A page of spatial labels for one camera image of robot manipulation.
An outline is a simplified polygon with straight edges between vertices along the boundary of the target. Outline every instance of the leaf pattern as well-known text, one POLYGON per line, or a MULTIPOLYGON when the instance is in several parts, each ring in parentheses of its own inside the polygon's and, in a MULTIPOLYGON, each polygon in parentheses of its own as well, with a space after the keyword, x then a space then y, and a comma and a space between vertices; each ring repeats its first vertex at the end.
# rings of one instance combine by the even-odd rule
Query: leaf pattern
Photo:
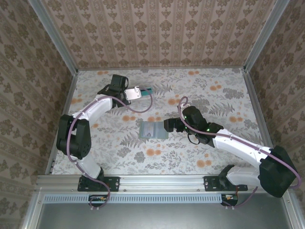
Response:
MULTIPOLYGON (((246 95, 240 69, 111 70, 79 71, 78 74, 70 114, 89 104, 113 74, 127 76, 130 87, 153 87, 154 103, 150 111, 137 114, 114 108, 92 124, 91 153, 105 174, 215 174, 228 164, 250 166, 225 151, 191 144, 186 133, 174 131, 168 139, 139 138, 142 121, 162 122, 178 117, 177 105, 183 96, 188 96, 190 105, 196 106, 208 122, 221 124, 238 136, 261 143, 250 99, 246 96, 229 99, 225 97, 228 91, 223 92, 224 88, 234 92, 243 90, 246 95), (226 81, 240 83, 227 85, 226 81)), ((132 108, 140 111, 149 106, 150 99, 147 96, 141 102, 131 103, 132 108)), ((3 128, 11 135, 16 131, 9 125, 3 128)), ((74 174, 78 170, 66 156, 58 153, 53 173, 74 174)))
POLYGON ((221 115, 223 117, 224 115, 228 116, 230 112, 235 111, 235 109, 232 107, 232 105, 229 105, 229 103, 227 104, 221 103, 221 104, 222 105, 219 104, 213 105, 209 111, 209 114, 219 115, 219 116, 221 115))
POLYGON ((126 137, 124 137, 124 140, 121 141, 120 145, 123 146, 130 146, 133 148, 135 147, 140 147, 141 144, 147 142, 148 139, 143 138, 143 139, 139 139, 139 133, 129 133, 126 137))
POLYGON ((161 83, 160 85, 154 85, 153 89, 156 95, 165 95, 165 93, 172 91, 172 87, 170 85, 165 85, 163 83, 161 83))

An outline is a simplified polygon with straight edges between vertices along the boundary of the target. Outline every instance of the teal object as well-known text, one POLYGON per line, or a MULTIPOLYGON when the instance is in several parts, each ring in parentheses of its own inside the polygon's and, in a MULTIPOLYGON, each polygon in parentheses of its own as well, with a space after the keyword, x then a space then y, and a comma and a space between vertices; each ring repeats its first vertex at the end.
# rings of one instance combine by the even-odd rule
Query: teal object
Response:
MULTIPOLYGON (((146 88, 150 93, 153 93, 153 90, 151 87, 149 88, 146 88)), ((146 95, 149 95, 147 91, 145 90, 141 90, 141 96, 146 96, 146 95)))

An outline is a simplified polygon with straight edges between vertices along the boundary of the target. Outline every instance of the perforated rail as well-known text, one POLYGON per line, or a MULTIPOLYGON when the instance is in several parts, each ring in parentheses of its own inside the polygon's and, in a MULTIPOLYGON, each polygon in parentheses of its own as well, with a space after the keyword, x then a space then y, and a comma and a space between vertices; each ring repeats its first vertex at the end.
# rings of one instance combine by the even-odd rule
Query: perforated rail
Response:
MULTIPOLYGON (((89 194, 48 194, 43 203, 88 203, 89 194)), ((221 203, 221 194, 112 194, 109 203, 221 203)))

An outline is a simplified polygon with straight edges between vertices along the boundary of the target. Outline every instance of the cable tie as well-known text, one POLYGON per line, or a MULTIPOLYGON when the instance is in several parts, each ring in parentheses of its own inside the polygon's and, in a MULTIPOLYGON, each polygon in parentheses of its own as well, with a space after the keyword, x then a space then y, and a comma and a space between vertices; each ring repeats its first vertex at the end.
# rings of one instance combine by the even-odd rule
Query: cable tie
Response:
POLYGON ((263 148, 263 146, 261 146, 261 147, 258 148, 258 151, 257 151, 257 152, 258 152, 259 154, 261 153, 260 150, 261 150, 262 148, 263 148))

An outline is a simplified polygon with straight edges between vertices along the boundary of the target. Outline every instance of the wire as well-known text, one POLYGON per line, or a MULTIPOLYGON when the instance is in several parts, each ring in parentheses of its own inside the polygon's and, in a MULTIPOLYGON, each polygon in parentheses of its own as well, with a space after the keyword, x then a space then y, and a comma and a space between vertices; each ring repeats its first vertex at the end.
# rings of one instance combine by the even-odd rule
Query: wire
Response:
POLYGON ((198 142, 198 143, 192 142, 191 139, 190 139, 190 134, 187 134, 187 138, 189 139, 190 143, 192 143, 194 145, 199 145, 200 144, 200 142, 198 142))
POLYGON ((236 196, 237 196, 237 198, 238 198, 238 186, 236 186, 236 196))
MULTIPOLYGON (((179 116, 180 116, 181 121, 183 122, 183 124, 184 124, 186 127, 188 127, 189 129, 191 129, 191 130, 193 130, 193 131, 195 131, 195 132, 197 132, 197 133, 204 134, 204 135, 213 135, 213 136, 227 137, 227 138, 233 139, 233 140, 235 140, 235 141, 237 141, 237 142, 240 142, 240 143, 242 143, 242 144, 244 144, 244 145, 246 145, 246 146, 248 146, 248 147, 250 147, 250 148, 252 148, 252 149, 254 149, 254 150, 256 150, 256 151, 260 150, 259 147, 253 146, 253 145, 251 145, 250 143, 247 143, 246 141, 244 141, 244 140, 242 140, 242 139, 239 139, 239 138, 237 138, 237 137, 234 137, 234 136, 225 135, 225 134, 209 133, 209 132, 199 131, 199 130, 196 130, 196 129, 192 128, 190 125, 188 125, 188 124, 185 122, 185 120, 184 120, 183 117, 182 117, 182 113, 181 113, 181 104, 182 104, 182 101, 183 101, 184 99, 186 99, 186 102, 185 102, 183 105, 185 106, 185 105, 187 105, 187 103, 188 103, 188 98, 187 98, 186 96, 182 97, 182 98, 180 99, 180 101, 179 101, 179 104, 178 104, 178 111, 179 111, 178 113, 179 113, 179 116)), ((301 176, 300 176, 300 175, 299 175, 290 165, 288 165, 286 162, 282 161, 281 159, 275 157, 274 155, 272 155, 272 154, 270 154, 270 153, 268 153, 268 152, 266 152, 266 151, 264 151, 264 150, 260 150, 260 152, 263 153, 263 154, 266 154, 266 155, 269 156, 269 157, 271 157, 273 160, 275 160, 275 161, 277 161, 278 163, 284 165, 284 166, 287 167, 291 172, 293 172, 293 174, 296 176, 296 178, 297 178, 297 180, 298 180, 298 183, 297 183, 295 186, 291 186, 290 188, 298 188, 298 187, 301 186, 301 184, 302 184, 301 176)))
POLYGON ((92 205, 92 201, 94 200, 94 199, 102 199, 102 198, 104 198, 103 196, 94 196, 94 197, 91 197, 90 198, 90 200, 89 200, 89 205, 90 205, 90 207, 91 207, 91 210, 93 210, 93 208, 95 208, 93 205, 92 205))
POLYGON ((223 203, 225 203, 226 205, 228 205, 229 207, 231 207, 232 209, 234 208, 239 208, 243 205, 245 205, 251 198, 252 196, 254 195, 254 193, 257 191, 258 187, 256 187, 255 189, 253 189, 253 192, 251 193, 251 195, 241 204, 238 204, 238 205, 235 205, 235 206, 232 206, 231 204, 229 204, 228 202, 226 201, 223 201, 223 203))
POLYGON ((105 200, 105 202, 104 202, 99 208, 104 207, 104 206, 106 205, 106 203, 109 201, 109 199, 110 199, 110 189, 109 189, 109 187, 108 187, 104 182, 102 182, 102 181, 100 181, 100 180, 97 180, 97 179, 95 179, 95 178, 92 178, 89 174, 87 174, 87 173, 80 167, 80 165, 77 163, 77 160, 73 160, 73 159, 71 158, 71 155, 70 155, 70 140, 71 140, 71 135, 72 135, 73 128, 74 128, 75 123, 77 122, 77 120, 78 120, 83 114, 85 114, 94 104, 98 103, 99 101, 101 101, 101 100, 103 100, 103 99, 108 99, 108 98, 114 99, 114 100, 118 101, 119 103, 121 103, 123 106, 125 106, 128 110, 133 111, 133 112, 135 112, 135 113, 144 113, 144 112, 147 112, 147 111, 152 107, 152 105, 153 105, 153 96, 152 96, 152 94, 150 93, 150 91, 148 91, 146 88, 139 88, 139 89, 140 89, 140 90, 145 90, 145 91, 147 91, 148 94, 149 94, 149 96, 151 97, 151 104, 149 105, 149 107, 148 107, 146 110, 144 110, 144 111, 135 111, 135 110, 131 109, 129 106, 127 106, 126 104, 124 104, 124 103, 123 103, 121 100, 119 100, 118 98, 113 97, 113 96, 106 95, 106 96, 102 96, 102 97, 98 98, 97 100, 94 100, 91 104, 89 104, 87 107, 85 107, 85 108, 83 109, 83 111, 82 111, 81 113, 79 113, 79 114, 74 118, 74 120, 73 120, 72 123, 71 123, 70 129, 69 129, 69 132, 68 132, 68 137, 67 137, 67 157, 68 157, 68 159, 69 159, 71 162, 75 163, 76 167, 84 174, 85 177, 87 177, 88 179, 90 179, 90 180, 92 180, 92 181, 98 182, 98 183, 104 185, 104 186, 107 188, 107 192, 108 192, 107 199, 105 200))

